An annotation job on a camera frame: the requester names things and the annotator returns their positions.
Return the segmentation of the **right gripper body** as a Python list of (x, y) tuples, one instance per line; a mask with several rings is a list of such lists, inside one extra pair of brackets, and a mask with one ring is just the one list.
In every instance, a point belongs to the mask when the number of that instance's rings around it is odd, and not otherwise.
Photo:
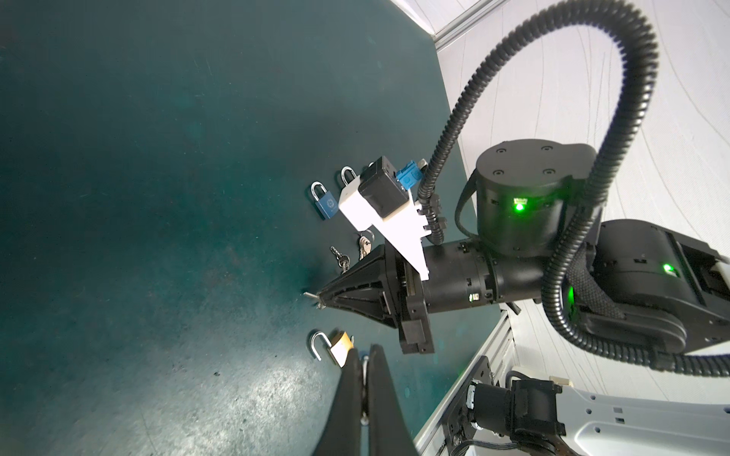
[(386, 302), (405, 355), (435, 352), (424, 288), (419, 273), (388, 241), (384, 242)]

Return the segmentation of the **gold padlock with key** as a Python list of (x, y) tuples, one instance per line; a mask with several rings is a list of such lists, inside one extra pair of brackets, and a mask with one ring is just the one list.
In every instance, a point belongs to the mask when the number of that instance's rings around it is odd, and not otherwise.
[(324, 344), (333, 362), (343, 368), (346, 365), (348, 353), (355, 348), (355, 338), (349, 336), (347, 332), (338, 332), (334, 338), (330, 338), (325, 332), (313, 332), (309, 339), (309, 347), (311, 354), (317, 361), (322, 360), (322, 356), (317, 351), (317, 342), (319, 340)]

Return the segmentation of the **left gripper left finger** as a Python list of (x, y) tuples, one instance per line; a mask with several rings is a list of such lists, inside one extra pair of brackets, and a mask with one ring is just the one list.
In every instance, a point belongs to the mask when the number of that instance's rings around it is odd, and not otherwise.
[(363, 375), (359, 352), (349, 351), (334, 401), (314, 455), (359, 455), (363, 406)]

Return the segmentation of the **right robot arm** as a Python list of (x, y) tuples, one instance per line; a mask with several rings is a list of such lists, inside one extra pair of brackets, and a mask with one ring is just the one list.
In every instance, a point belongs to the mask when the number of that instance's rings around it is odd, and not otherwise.
[[(476, 203), (477, 229), (444, 239), (435, 185), (473, 108), (511, 58), (557, 30), (607, 34), (622, 58), (616, 110), (599, 148), (540, 139), (483, 152), (458, 200)], [(726, 378), (727, 355), (705, 349), (729, 338), (729, 261), (706, 243), (642, 220), (602, 221), (612, 182), (646, 117), (658, 75), (650, 22), (623, 1), (563, 1), (532, 15), (485, 58), (465, 86), (426, 163), (395, 168), (379, 158), (361, 173), (344, 167), (338, 199), (320, 182), (324, 216), (341, 213), (382, 245), (356, 264), (338, 255), (340, 276), (319, 306), (397, 330), (403, 353), (435, 349), (430, 315), (530, 299), (573, 346), (655, 372)], [(729, 412), (587, 393), (521, 372), (490, 383), (480, 360), (437, 423), (450, 455), (497, 435), (491, 450), (531, 455), (725, 455)]]

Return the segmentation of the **black padlock with keys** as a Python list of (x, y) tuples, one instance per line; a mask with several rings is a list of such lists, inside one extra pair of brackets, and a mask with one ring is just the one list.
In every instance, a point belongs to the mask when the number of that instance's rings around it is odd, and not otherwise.
[(340, 170), (340, 180), (342, 185), (346, 187), (350, 182), (353, 182), (357, 178), (357, 173), (352, 167), (344, 166)]

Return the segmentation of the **blue padlock with keys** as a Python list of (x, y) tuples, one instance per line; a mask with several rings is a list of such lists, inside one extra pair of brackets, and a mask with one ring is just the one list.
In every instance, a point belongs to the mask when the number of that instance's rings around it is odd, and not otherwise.
[(338, 200), (322, 182), (313, 182), (310, 193), (323, 220), (331, 220), (338, 214)]

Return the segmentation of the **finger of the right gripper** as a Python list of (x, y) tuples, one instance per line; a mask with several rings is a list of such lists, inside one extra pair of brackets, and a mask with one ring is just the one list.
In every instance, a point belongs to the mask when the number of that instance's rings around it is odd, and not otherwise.
[(368, 256), (359, 261), (346, 273), (339, 275), (317, 293), (320, 299), (334, 299), (355, 291), (364, 291), (365, 298), (390, 299), (387, 279), (388, 256), (391, 244), (378, 245)]
[(351, 312), (387, 327), (397, 328), (397, 319), (391, 313), (389, 303), (382, 293), (366, 293), (364, 296), (358, 294), (354, 296), (349, 294), (325, 296), (325, 294), (320, 294), (319, 302), (326, 308)]

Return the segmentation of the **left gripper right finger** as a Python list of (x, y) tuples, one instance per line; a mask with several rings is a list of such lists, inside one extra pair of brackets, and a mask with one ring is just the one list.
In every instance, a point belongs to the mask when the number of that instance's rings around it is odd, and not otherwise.
[(384, 349), (372, 345), (366, 374), (369, 454), (418, 455), (397, 399)]

